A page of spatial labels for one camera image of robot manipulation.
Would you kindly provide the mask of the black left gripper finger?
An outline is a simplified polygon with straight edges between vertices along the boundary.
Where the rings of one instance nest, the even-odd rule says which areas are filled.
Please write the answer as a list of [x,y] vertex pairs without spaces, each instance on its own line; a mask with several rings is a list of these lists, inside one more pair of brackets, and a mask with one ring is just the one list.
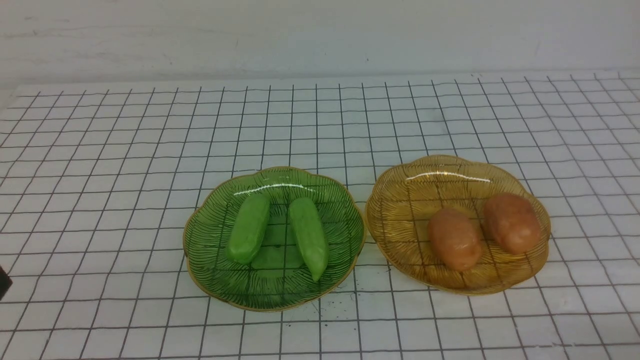
[[6,296],[12,285],[13,280],[11,279],[9,274],[7,274],[7,272],[2,267],[0,267],[0,300],[2,300]]

